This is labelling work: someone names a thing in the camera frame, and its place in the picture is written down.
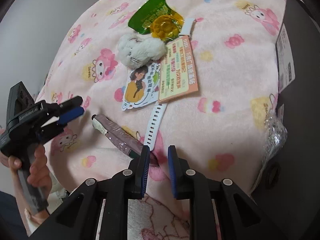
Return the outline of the person's left hand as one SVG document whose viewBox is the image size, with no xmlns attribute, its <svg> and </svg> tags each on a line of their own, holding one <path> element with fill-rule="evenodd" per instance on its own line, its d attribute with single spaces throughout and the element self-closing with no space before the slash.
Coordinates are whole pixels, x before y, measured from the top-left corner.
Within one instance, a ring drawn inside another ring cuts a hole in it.
<svg viewBox="0 0 320 240">
<path fill-rule="evenodd" d="M 33 187 L 40 187 L 43 189 L 45 198 L 47 199 L 52 189 L 52 180 L 50 177 L 50 171 L 47 167 L 47 157 L 45 155 L 45 148 L 43 145 L 39 145 L 34 153 L 35 160 L 31 164 L 29 169 L 30 176 L 27 178 L 27 182 Z M 26 202 L 21 184 L 18 178 L 17 171 L 21 166 L 20 159 L 16 157 L 6 157 L 1 153 L 1 163 L 8 167 L 11 172 L 12 182 L 14 186 L 14 196 L 16 198 L 18 210 L 25 227 L 27 227 L 27 219 L 25 217 L 25 209 L 30 212 L 30 207 Z"/>
</svg>

